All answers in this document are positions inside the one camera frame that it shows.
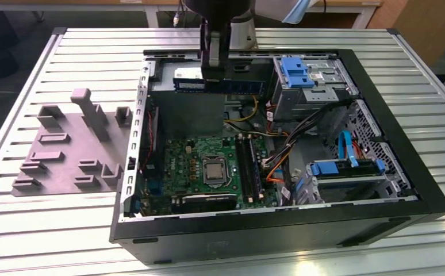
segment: orange wire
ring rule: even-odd
[[[270,121],[266,123],[266,134],[270,134],[270,135],[278,134],[278,132],[271,132],[270,131]],[[282,135],[289,136],[289,134],[285,131],[282,131]]]
[[[283,160],[286,159],[286,157],[289,156],[290,151],[282,156],[281,160],[278,161],[277,165],[274,166],[274,168],[271,169],[270,173],[266,176],[266,181],[269,181],[271,174],[274,173],[274,171],[277,170],[277,168],[281,166]]]
[[[283,180],[282,179],[277,179],[277,178],[269,178],[266,181],[283,183]]]

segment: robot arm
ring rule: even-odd
[[[250,8],[250,0],[185,0],[185,6],[201,17],[199,53],[202,78],[225,77],[229,56],[230,19]]]

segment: floor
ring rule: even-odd
[[[138,12],[46,12],[45,21],[36,23],[29,12],[6,12],[20,43],[10,49],[20,64],[18,71],[9,77],[0,79],[0,127],[16,100],[16,94],[28,79],[29,72],[46,44],[49,34],[54,27],[70,28],[145,28],[148,26],[144,13]],[[160,27],[170,27],[169,13],[158,13]],[[186,27],[195,27],[197,17],[190,14],[186,19]],[[255,25],[266,28],[282,26],[273,20],[255,19]],[[445,74],[445,54],[431,67],[435,74]]]

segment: metal workbench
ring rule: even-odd
[[[445,87],[385,30],[258,29],[259,48],[350,48],[445,193]],[[9,191],[41,105],[90,88],[104,111],[133,105],[144,49],[198,47],[198,30],[68,29],[54,34],[0,131],[0,273],[13,275],[445,275],[445,217],[367,247],[145,267],[108,242],[114,193],[14,198]]]

